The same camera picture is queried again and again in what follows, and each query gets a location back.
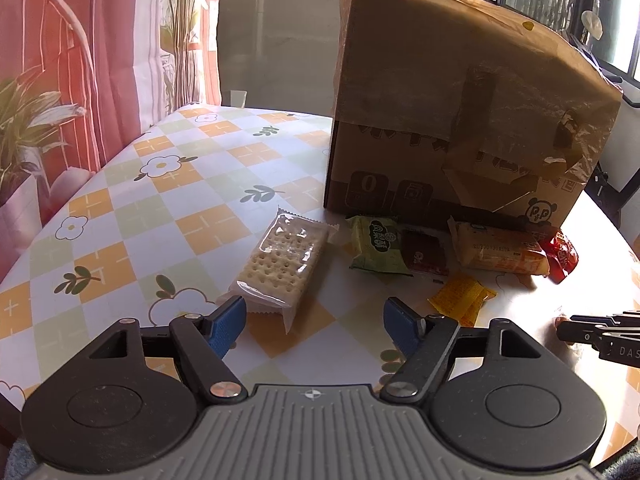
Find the small snack packet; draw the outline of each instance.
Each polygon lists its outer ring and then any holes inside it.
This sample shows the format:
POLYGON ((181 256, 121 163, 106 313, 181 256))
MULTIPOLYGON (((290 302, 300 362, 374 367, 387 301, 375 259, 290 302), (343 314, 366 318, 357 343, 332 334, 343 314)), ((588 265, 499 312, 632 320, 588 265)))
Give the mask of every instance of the small snack packet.
POLYGON ((578 253, 574 245, 560 229, 553 237, 542 238, 540 247, 546 253, 550 268, 549 278, 554 283, 562 282, 578 264, 578 253))
POLYGON ((530 233, 447 221, 460 264, 476 269, 548 275, 546 255, 530 233))
POLYGON ((478 280, 464 272, 456 272, 429 303, 461 326, 474 326, 484 302, 495 297, 496 293, 478 280))
POLYGON ((412 275, 402 260, 400 233, 392 219, 354 216, 348 222, 356 251, 350 269, 412 275))
POLYGON ((282 314, 289 333, 300 298, 335 230, 336 226, 278 209, 244 268, 216 303, 240 294, 247 312, 282 314))
POLYGON ((402 231, 402 259, 414 272, 448 276, 447 257, 435 236, 420 231, 402 231))

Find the table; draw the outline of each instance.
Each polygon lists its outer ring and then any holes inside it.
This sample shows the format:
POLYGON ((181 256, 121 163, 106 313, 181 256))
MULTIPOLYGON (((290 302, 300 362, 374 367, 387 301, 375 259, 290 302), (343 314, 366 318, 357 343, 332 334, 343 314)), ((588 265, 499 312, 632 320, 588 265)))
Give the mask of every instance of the table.
MULTIPOLYGON (((372 383, 398 369, 382 307, 399 296, 420 314, 442 286, 431 276, 348 269, 350 232, 322 209, 331 119, 190 105, 169 115, 97 173, 43 229, 0 284, 0 393, 21 407, 42 381, 122 317, 168 324, 208 314, 278 207, 340 224, 288 335, 279 316, 249 314, 227 365, 249 388, 267 383, 372 383)), ((640 308, 640 264, 584 193, 563 229, 580 256, 561 285, 469 270, 498 292, 478 326, 508 317, 539 340, 565 314, 640 308)), ((457 268, 448 235, 443 241, 457 268)), ((609 423, 594 462, 640 423, 640 370, 606 363, 584 346, 556 349, 602 397, 609 423)), ((455 373, 479 365, 456 365, 455 373)), ((170 360, 150 366, 175 373, 170 360)))

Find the panda logo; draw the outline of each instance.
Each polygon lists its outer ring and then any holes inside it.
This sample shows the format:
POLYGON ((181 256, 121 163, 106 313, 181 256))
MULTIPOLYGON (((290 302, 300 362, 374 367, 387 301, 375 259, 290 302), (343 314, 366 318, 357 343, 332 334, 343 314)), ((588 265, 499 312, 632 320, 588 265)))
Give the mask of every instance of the panda logo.
POLYGON ((558 209, 558 204, 551 204, 546 200, 538 200, 533 197, 529 200, 529 207, 524 213, 524 218, 533 224, 551 225, 549 219, 556 209, 558 209))

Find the white wall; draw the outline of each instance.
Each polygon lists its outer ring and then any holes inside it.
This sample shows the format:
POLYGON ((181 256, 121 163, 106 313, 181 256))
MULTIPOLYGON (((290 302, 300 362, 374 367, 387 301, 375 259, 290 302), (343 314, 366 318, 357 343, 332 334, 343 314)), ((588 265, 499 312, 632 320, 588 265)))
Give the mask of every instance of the white wall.
POLYGON ((331 115, 338 0, 220 0, 222 91, 246 106, 331 115))
MULTIPOLYGON (((623 83, 625 94, 640 101, 640 90, 623 83)), ((623 102, 616 124, 600 157, 602 169, 609 173, 609 183, 620 191, 640 169, 640 109, 623 102)), ((620 232, 631 245, 640 234, 640 192, 622 208, 620 232)))

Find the gray grip surface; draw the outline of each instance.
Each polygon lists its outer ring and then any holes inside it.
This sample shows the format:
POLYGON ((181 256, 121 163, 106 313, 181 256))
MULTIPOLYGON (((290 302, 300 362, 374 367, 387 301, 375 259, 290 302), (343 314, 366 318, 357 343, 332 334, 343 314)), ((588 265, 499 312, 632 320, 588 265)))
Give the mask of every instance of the gray grip surface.
MULTIPOLYGON (((43 465, 28 480, 90 478, 43 465)), ((235 406, 207 408, 184 443, 155 462, 95 480, 597 480, 584 464, 507 474, 467 463, 417 410, 367 386, 259 386, 235 406)))

